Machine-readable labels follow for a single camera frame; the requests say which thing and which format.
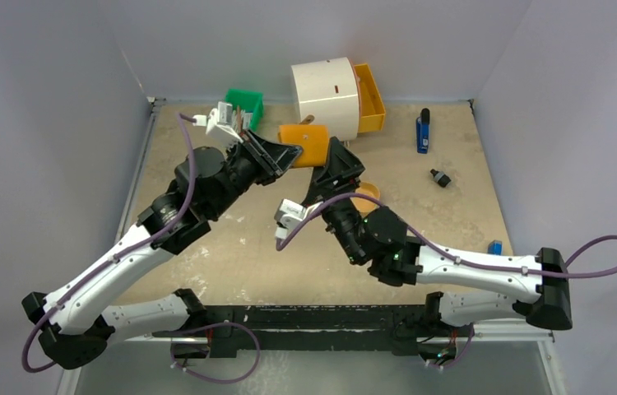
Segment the orange card holder wallet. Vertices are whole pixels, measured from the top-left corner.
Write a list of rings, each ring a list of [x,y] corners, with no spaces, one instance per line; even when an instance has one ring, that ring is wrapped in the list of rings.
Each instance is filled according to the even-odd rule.
[[[278,128],[280,143],[300,146],[302,153],[294,162],[295,168],[324,166],[330,141],[325,125],[315,123],[315,116],[307,115],[299,123],[282,124]]]

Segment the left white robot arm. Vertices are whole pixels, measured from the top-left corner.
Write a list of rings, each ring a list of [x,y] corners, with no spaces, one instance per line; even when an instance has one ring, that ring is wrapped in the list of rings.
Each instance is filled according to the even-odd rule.
[[[206,309],[192,290],[179,289],[146,303],[116,299],[159,265],[183,252],[254,184],[279,179],[302,154],[297,145],[243,132],[232,147],[191,148],[158,196],[103,257],[65,286],[31,292],[22,300],[38,341],[52,365],[82,367],[108,346],[154,332],[196,336]]]

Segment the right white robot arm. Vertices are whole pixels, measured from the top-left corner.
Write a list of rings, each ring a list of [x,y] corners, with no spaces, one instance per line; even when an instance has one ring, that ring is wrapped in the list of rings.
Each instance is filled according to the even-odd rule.
[[[327,231],[353,265],[389,286],[446,284],[476,289],[474,296],[427,297],[421,322],[434,335],[450,327],[497,318],[524,318],[536,328],[573,326],[567,265],[561,253],[542,248],[534,255],[501,256],[424,242],[409,235],[408,225],[389,207],[362,216],[351,197],[364,166],[335,137],[326,162],[313,169],[304,204],[322,203]]]

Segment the orange oval tray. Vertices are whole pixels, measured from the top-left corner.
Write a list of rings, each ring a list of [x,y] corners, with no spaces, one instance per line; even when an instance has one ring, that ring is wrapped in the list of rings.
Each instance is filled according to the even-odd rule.
[[[369,183],[369,182],[364,182],[364,181],[360,183],[359,187],[355,190],[355,193],[358,193],[360,195],[365,195],[367,197],[370,197],[376,200],[379,200],[381,197],[380,190],[376,185]],[[357,211],[360,213],[361,216],[368,215],[370,212],[372,212],[378,207],[376,203],[366,198],[353,197],[350,200],[352,201],[352,203],[354,204],[355,208],[357,209]]]

